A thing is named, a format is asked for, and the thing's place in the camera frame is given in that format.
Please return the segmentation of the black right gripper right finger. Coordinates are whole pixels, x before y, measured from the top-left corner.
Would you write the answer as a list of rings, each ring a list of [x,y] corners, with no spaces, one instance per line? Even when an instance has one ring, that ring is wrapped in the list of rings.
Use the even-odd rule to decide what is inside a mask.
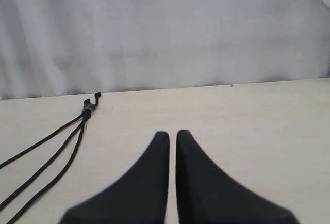
[[[221,170],[188,130],[176,137],[179,223],[298,223],[294,214]]]

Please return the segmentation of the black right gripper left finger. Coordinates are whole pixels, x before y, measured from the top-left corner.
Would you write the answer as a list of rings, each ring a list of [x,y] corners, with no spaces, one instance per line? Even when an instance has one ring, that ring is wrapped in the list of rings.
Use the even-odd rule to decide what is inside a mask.
[[[68,209],[60,223],[164,223],[169,185],[170,138],[164,131],[116,182]]]

